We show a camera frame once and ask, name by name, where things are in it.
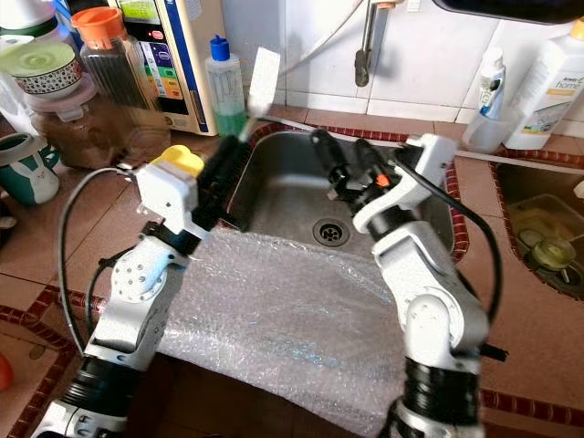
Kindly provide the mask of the yellow plastic juicer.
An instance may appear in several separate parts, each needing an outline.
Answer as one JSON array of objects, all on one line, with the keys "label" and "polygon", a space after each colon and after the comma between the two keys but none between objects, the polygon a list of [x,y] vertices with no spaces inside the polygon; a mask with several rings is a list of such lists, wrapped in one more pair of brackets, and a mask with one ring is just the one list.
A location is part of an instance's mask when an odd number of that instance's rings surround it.
[{"label": "yellow plastic juicer", "polygon": [[164,150],[158,158],[151,160],[150,164],[169,163],[181,172],[197,178],[205,168],[205,161],[199,154],[193,153],[187,146],[172,145]]}]

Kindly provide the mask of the clear bubble wrap sheet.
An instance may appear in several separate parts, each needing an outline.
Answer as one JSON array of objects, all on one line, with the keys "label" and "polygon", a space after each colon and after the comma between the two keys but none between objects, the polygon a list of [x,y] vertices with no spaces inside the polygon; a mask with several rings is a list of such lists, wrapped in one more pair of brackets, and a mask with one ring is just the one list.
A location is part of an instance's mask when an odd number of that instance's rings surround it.
[{"label": "clear bubble wrap sheet", "polygon": [[228,228],[193,251],[158,351],[366,437],[403,392],[403,329],[370,259]]}]

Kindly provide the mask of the steel sink drain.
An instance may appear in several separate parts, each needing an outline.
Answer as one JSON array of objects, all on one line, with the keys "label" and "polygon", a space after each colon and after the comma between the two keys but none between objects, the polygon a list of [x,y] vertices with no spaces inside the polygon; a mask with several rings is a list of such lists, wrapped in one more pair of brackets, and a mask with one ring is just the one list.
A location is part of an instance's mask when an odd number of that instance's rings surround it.
[{"label": "steel sink drain", "polygon": [[312,225],[310,236],[318,243],[326,247],[340,247],[347,244],[351,232],[345,223],[337,218],[320,218]]}]

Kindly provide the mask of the white detergent bottle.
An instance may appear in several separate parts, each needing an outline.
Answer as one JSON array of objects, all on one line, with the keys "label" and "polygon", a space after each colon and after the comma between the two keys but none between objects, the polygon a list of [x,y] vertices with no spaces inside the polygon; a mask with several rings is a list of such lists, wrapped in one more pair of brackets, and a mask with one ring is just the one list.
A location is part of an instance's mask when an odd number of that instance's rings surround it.
[{"label": "white detergent bottle", "polygon": [[513,129],[506,149],[541,150],[556,125],[584,92],[584,16],[566,35],[539,45],[534,62],[510,106]]}]

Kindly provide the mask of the patterned bowl with green lid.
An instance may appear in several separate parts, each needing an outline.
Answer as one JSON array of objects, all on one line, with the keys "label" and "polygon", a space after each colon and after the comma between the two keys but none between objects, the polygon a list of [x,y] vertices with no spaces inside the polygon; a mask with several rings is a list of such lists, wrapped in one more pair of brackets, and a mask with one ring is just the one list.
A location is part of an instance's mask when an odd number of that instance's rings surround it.
[{"label": "patterned bowl with green lid", "polygon": [[57,41],[33,41],[5,47],[0,70],[12,77],[21,91],[38,99],[63,99],[83,79],[74,47]]}]

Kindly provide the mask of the black pan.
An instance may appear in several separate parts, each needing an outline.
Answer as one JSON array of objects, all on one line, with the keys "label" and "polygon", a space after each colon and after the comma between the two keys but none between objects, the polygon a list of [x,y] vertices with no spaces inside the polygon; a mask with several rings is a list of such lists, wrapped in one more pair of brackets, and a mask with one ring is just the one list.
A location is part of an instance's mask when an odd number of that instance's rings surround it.
[{"label": "black pan", "polygon": [[433,0],[447,12],[504,18],[525,24],[562,25],[584,17],[584,0]]}]

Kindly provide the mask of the steel faucet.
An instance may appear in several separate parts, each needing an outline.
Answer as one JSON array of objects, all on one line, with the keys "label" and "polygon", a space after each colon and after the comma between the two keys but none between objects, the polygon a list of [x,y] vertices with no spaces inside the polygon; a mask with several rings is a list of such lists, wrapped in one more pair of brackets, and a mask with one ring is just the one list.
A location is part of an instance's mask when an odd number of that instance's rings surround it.
[{"label": "steel faucet", "polygon": [[379,33],[384,27],[385,9],[379,0],[368,0],[364,16],[361,47],[356,50],[354,59],[354,82],[356,87],[364,88],[370,82],[371,68],[374,66],[374,51]]}]

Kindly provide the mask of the clear plastic cup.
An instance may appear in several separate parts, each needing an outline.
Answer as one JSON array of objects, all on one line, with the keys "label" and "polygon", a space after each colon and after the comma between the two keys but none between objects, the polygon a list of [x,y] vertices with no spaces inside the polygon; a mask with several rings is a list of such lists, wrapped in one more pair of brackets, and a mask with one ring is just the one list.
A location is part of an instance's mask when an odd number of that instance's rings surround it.
[{"label": "clear plastic cup", "polygon": [[504,117],[491,118],[475,114],[474,120],[464,130],[462,143],[464,150],[476,153],[494,154],[502,147],[510,134],[510,124]]}]

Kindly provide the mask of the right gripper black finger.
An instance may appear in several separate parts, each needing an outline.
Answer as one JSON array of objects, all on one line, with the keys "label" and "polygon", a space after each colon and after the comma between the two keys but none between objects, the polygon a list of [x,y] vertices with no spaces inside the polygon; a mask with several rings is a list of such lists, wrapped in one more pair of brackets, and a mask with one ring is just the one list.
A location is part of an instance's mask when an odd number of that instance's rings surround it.
[{"label": "right gripper black finger", "polygon": [[347,164],[350,178],[359,181],[384,181],[385,160],[366,139],[353,142],[353,162]]},{"label": "right gripper black finger", "polygon": [[318,162],[324,168],[326,178],[332,188],[345,188],[350,179],[348,162],[328,130],[316,129],[309,134],[309,141],[316,151]]}]

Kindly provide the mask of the jar with pink lid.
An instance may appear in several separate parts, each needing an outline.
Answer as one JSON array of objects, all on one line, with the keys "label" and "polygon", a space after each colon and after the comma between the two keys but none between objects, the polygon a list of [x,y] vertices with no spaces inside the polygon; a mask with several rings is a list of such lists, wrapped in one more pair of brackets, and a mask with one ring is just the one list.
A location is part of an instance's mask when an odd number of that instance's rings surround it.
[{"label": "jar with pink lid", "polygon": [[25,98],[26,104],[35,112],[35,129],[56,147],[67,167],[96,170],[104,166],[105,155],[90,138],[96,118],[89,104],[98,95],[91,79],[83,76],[75,90],[67,96],[57,96],[55,99]]}]

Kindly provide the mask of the teal bunny mug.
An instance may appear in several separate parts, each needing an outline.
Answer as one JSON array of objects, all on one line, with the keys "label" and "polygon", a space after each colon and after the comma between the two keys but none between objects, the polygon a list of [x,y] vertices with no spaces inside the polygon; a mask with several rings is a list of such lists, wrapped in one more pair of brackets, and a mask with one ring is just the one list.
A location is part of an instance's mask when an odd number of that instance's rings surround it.
[{"label": "teal bunny mug", "polygon": [[0,139],[1,187],[26,207],[45,204],[59,189],[58,151],[40,135],[13,133]]}]

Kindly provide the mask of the beige water ioniser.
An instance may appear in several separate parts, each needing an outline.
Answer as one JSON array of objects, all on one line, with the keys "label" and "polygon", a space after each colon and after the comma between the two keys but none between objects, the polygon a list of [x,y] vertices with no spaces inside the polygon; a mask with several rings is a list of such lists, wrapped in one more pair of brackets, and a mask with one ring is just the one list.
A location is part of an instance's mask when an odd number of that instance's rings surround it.
[{"label": "beige water ioniser", "polygon": [[222,0],[109,0],[139,42],[151,95],[173,130],[216,135],[205,69],[210,40],[225,37]]}]

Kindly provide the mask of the white tube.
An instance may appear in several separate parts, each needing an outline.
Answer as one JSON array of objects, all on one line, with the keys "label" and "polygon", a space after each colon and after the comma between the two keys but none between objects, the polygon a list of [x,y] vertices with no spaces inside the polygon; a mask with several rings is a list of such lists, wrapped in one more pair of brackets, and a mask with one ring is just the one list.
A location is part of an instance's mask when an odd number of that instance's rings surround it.
[{"label": "white tube", "polygon": [[502,119],[506,72],[504,50],[501,47],[489,47],[481,58],[478,70],[480,85],[478,113],[486,120]]}]

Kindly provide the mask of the white jug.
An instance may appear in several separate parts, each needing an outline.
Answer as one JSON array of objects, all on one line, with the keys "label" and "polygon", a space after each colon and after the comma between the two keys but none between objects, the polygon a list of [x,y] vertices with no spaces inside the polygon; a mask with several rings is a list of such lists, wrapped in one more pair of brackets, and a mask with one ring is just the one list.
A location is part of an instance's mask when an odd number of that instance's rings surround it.
[{"label": "white jug", "polygon": [[0,34],[41,37],[58,26],[51,0],[0,0]]}]

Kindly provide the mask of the clear jar with orange lid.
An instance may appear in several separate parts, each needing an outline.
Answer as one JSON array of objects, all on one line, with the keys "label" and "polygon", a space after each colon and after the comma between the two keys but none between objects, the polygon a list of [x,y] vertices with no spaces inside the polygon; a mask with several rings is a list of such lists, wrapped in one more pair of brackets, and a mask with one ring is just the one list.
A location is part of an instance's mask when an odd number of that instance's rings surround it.
[{"label": "clear jar with orange lid", "polygon": [[112,5],[96,5],[72,14],[83,49],[82,63],[103,95],[120,105],[128,129],[130,166],[151,161],[155,150],[170,145],[170,130],[157,103],[149,95],[141,46],[130,37],[122,12]]}]

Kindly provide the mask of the soap bottle with blue cap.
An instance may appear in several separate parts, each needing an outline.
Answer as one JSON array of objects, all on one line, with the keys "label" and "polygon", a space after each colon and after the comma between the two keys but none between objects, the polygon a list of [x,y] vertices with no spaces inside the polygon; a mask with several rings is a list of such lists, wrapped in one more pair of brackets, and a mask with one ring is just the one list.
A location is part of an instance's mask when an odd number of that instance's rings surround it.
[{"label": "soap bottle with blue cap", "polygon": [[210,56],[204,65],[210,79],[218,134],[223,137],[241,134],[247,120],[242,64],[237,55],[231,53],[226,38],[215,35],[210,40]]}]

